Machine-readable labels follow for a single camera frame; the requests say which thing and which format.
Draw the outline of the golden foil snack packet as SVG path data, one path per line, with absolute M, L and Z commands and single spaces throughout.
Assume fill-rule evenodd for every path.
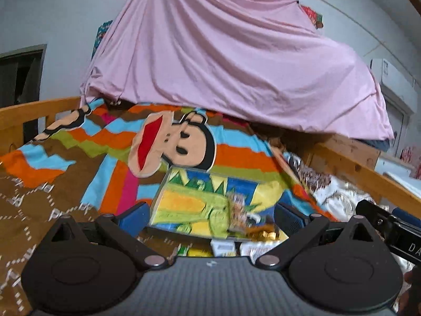
M 274 224 L 264 224 L 247 228 L 245 236 L 256 241 L 273 241 L 279 239 L 279 231 Z

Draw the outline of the clear nut snack packet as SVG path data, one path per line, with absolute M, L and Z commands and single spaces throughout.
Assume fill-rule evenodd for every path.
M 249 228 L 248 215 L 245 208 L 245 196 L 241 193 L 230 192 L 227 195 L 229 204 L 229 227 L 234 233 L 246 234 Z

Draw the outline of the clear puffed rice packet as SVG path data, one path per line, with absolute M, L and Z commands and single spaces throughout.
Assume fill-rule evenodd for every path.
M 240 255 L 242 257 L 249 257 L 252 264 L 262 255 L 280 245 L 283 241 L 268 241 L 268 242 L 246 242 L 240 245 Z

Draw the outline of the green white stick packet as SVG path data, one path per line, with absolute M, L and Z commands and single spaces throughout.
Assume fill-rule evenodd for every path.
M 193 247 L 192 244 L 190 244 L 190 245 L 182 245 L 182 244 L 180 244 L 177 247 L 176 255 L 178 257 L 189 257 L 189 256 L 192 256 L 193 255 L 193 252 L 192 252 L 193 249 L 192 249 L 192 247 Z

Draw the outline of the yellow biscuit packet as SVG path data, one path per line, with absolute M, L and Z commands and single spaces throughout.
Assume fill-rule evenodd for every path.
M 200 249 L 200 248 L 189 248 L 188 257 L 198 257 L 198 258 L 211 258 L 213 256 L 213 252 L 211 250 Z

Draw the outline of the white floral patterned quilt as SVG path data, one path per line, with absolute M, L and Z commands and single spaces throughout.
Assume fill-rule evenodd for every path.
M 345 222 L 355 214 L 361 200 L 374 203 L 372 196 L 334 175 L 319 173 L 306 166 L 296 154 L 285 152 L 284 158 L 295 171 L 301 183 L 310 191 L 318 206 L 332 214 L 339 221 Z

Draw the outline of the colourful monkey cartoon blanket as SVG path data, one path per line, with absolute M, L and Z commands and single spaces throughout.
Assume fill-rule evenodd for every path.
M 91 221 L 148 205 L 171 168 L 279 182 L 278 201 L 318 206 L 276 147 L 277 135 L 216 111 L 103 99 L 73 111 L 1 156 L 1 314 L 26 315 L 23 266 L 63 215 Z

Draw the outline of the colourful picture tray box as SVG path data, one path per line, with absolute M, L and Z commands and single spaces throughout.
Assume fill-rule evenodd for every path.
M 284 187 L 277 181 L 259 182 L 199 170 L 171 168 L 151 206 L 151 228 L 195 238 L 256 241 L 229 227 L 230 192 L 245 196 L 249 228 L 274 224 L 278 240 L 288 237 L 275 224 L 274 207 Z

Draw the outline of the pink bed sheet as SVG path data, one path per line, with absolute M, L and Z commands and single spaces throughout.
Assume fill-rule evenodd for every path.
M 196 106 L 307 133 L 393 137 L 368 66 L 320 35 L 295 0 L 128 0 L 81 94 Z

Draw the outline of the wooden bed frame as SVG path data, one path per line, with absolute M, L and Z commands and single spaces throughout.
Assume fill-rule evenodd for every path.
M 56 115 L 77 109 L 80 98 L 66 97 L 24 103 L 1 109 L 1 153 L 23 145 L 23 124 L 44 118 L 51 125 Z M 398 183 L 375 172 L 385 153 L 339 135 L 291 132 L 287 149 L 298 154 L 306 165 L 330 173 L 368 192 L 376 202 L 387 200 L 420 217 L 420 198 Z

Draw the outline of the white wall air conditioner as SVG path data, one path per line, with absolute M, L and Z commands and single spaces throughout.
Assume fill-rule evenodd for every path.
M 383 58 L 372 59 L 370 69 L 391 103 L 408 116 L 417 113 L 417 92 L 402 73 Z

